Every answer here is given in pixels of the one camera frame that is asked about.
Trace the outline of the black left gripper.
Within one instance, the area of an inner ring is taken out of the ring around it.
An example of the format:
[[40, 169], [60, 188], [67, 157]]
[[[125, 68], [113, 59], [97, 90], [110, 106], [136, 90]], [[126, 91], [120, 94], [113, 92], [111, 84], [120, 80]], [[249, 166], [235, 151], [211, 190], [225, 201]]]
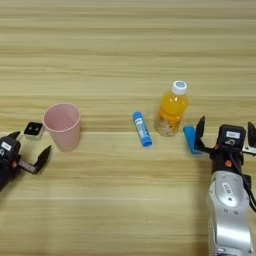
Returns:
[[[20, 131], [12, 132], [6, 137], [16, 140], [20, 133]], [[20, 154], [8, 156], [4, 151], [0, 151], [0, 191], [2, 191], [9, 182], [12, 182], [22, 170], [32, 174], [38, 173], [46, 165], [50, 153], [51, 146], [48, 146], [38, 156], [37, 162], [32, 165], [24, 162]]]

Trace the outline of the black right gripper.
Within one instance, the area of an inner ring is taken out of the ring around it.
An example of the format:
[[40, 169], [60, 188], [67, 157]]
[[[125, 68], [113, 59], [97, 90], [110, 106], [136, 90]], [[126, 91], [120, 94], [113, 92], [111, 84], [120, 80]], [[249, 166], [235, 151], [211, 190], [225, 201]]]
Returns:
[[249, 154], [256, 156], [256, 126], [252, 122], [248, 122], [248, 144], [241, 151], [229, 148], [206, 147], [202, 141], [205, 127], [205, 117], [202, 116], [196, 126], [194, 149], [203, 153], [210, 154], [212, 161], [212, 172], [227, 171], [231, 173], [241, 174], [244, 164], [244, 155]]

